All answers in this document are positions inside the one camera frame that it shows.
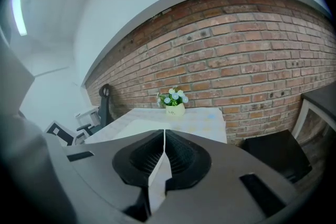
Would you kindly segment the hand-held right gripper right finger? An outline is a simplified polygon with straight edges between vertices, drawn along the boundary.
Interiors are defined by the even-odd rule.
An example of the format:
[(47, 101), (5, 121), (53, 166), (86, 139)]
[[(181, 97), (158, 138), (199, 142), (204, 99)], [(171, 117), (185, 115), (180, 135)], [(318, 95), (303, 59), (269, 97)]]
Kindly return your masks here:
[(298, 194), (294, 186), (246, 151), (168, 130), (172, 177), (152, 223), (283, 223)]

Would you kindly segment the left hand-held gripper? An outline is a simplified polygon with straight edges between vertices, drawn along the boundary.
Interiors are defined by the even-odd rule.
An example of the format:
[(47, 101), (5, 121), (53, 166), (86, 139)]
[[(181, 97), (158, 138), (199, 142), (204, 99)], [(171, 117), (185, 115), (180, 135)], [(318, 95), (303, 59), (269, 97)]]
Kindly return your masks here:
[(75, 145), (76, 134), (57, 121), (52, 121), (45, 132), (56, 136), (62, 146)]

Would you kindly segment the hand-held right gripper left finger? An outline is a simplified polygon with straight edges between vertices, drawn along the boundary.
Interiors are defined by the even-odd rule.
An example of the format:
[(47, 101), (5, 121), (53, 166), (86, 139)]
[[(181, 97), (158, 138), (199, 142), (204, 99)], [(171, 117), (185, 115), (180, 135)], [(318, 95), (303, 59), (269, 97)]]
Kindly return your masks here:
[(140, 222), (150, 218), (148, 188), (162, 161), (163, 130), (67, 146), (64, 152), (81, 179), (112, 207)]

